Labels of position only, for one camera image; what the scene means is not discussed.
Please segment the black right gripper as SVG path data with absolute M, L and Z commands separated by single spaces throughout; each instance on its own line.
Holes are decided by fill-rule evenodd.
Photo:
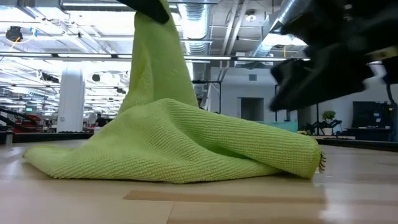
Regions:
M 349 48 L 367 54 L 398 46 L 398 0 L 309 0 L 280 33 L 321 49 L 310 60 L 271 68 L 279 90 L 269 108 L 293 111 L 366 89 L 364 81 L 374 74 Z

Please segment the lime green microfiber towel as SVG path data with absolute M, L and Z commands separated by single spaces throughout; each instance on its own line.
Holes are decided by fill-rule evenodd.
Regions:
M 316 140 L 202 110 L 170 16 L 135 10 L 129 91 L 118 115 L 75 149 L 36 146 L 24 159 L 56 179 L 128 179 L 185 184 L 325 169 Z

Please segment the teal translucent plastic basket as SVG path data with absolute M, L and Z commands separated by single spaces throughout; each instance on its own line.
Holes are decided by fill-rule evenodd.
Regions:
M 298 131 L 298 122 L 291 121 L 259 121 L 260 124 L 284 129 L 293 133 Z

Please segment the small background potted plant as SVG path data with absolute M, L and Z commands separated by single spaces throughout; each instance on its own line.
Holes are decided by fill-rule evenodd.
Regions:
M 336 112 L 332 110 L 324 111 L 322 114 L 323 133 L 326 136 L 331 136 L 333 131 L 333 121 L 335 120 Z

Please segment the dark background workstation desk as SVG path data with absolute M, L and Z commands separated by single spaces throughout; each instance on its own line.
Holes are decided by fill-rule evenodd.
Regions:
M 393 141 L 394 109 L 388 102 L 354 101 L 351 127 L 346 133 L 356 140 Z

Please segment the white square pillar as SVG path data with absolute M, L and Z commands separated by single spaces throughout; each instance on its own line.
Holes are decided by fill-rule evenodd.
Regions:
M 57 132 L 82 132 L 85 102 L 85 77 L 77 65 L 62 70 L 58 104 Z

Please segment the person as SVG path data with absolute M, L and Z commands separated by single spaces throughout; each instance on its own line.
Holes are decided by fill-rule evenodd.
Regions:
M 96 121 L 95 121 L 95 126 L 102 128 L 108 123 L 108 120 L 106 118 L 103 118 L 100 113 L 96 115 Z

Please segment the silver air duct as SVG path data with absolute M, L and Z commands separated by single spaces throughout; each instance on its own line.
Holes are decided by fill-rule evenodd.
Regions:
M 283 0 L 277 12 L 269 14 L 262 27 L 261 39 L 251 53 L 252 57 L 265 57 L 275 45 L 305 45 L 290 34 L 282 34 L 286 22 L 308 6 L 310 0 Z
M 182 33 L 187 54 L 208 54 L 210 7 L 206 4 L 179 4 L 178 10 L 182 18 Z

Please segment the ceiling strip light rail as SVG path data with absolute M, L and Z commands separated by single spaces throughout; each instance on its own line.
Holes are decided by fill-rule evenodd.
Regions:
M 131 55 L 126 54 L 57 54 L 57 53 L 25 53 L 0 52 L 0 57 L 31 58 L 37 60 L 62 61 L 128 61 Z
M 289 59 L 310 60 L 309 58 L 283 58 L 283 57 L 237 57 L 237 56 L 200 56 L 186 55 L 185 60 L 218 60 L 218 61 L 242 61 L 242 62 L 282 62 Z

